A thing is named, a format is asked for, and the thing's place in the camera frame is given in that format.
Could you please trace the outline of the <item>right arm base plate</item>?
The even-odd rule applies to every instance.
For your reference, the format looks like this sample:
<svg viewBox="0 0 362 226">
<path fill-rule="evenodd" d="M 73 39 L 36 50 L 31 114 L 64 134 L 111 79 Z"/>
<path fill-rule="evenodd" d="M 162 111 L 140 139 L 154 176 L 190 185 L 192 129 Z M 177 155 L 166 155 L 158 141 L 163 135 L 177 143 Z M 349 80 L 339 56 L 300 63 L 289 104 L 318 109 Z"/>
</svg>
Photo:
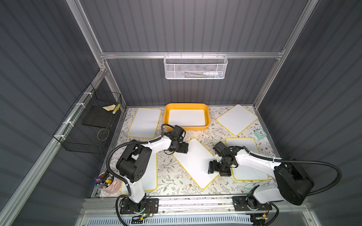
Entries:
<svg viewBox="0 0 362 226">
<path fill-rule="evenodd" d="M 235 211 L 267 211 L 273 209 L 270 204 L 261 204 L 255 198 L 247 196 L 233 196 L 232 204 Z"/>
</svg>

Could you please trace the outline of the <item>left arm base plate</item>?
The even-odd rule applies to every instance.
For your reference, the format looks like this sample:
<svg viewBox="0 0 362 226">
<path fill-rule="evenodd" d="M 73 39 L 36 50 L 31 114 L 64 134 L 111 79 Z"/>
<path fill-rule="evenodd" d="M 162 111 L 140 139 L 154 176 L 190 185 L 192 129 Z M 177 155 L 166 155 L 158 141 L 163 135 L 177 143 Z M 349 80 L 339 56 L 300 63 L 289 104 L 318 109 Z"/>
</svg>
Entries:
<svg viewBox="0 0 362 226">
<path fill-rule="evenodd" d="M 120 214 L 156 214 L 158 213 L 159 199 L 144 198 L 140 203 L 135 203 L 129 198 L 124 198 L 118 206 Z"/>
</svg>

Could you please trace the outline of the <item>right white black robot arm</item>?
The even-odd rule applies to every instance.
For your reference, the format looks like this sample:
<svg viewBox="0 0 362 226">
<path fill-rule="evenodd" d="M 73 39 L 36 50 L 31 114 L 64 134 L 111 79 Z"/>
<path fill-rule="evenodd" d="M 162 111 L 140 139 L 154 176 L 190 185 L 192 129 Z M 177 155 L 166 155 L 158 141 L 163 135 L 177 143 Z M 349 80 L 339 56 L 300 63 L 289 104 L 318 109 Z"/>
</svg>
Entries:
<svg viewBox="0 0 362 226">
<path fill-rule="evenodd" d="M 264 204 L 279 201 L 288 201 L 299 206 L 306 197 L 325 192 L 342 179 L 340 168 L 326 162 L 271 158 L 249 151 L 246 146 L 228 147 L 223 142 L 218 142 L 213 150 L 216 159 L 210 161 L 208 174 L 217 172 L 222 177 L 230 177 L 232 168 L 247 166 L 272 177 L 273 183 L 254 186 L 247 194 L 247 205 L 253 211 Z M 330 167 L 336 171 L 336 178 L 328 185 L 313 191 L 314 181 L 302 167 L 304 164 Z"/>
</svg>

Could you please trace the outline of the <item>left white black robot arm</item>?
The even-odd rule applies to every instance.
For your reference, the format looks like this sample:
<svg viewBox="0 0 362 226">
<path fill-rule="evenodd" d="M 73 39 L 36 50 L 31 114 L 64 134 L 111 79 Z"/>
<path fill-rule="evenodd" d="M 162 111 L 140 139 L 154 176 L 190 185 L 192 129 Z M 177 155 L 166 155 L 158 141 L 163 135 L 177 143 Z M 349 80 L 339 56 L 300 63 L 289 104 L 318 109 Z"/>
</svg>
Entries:
<svg viewBox="0 0 362 226">
<path fill-rule="evenodd" d="M 186 131 L 178 126 L 162 124 L 162 127 L 167 126 L 172 130 L 169 132 L 161 131 L 161 135 L 149 141 L 131 140 L 129 142 L 116 146 L 106 157 L 106 169 L 115 178 L 125 183 L 128 198 L 134 204 L 145 202 L 146 193 L 143 189 L 142 177 L 146 172 L 152 155 L 163 151 L 172 153 L 187 154 L 189 144 L 184 142 Z M 113 154 L 124 148 L 121 157 L 117 160 L 116 169 L 114 172 L 110 166 Z"/>
</svg>

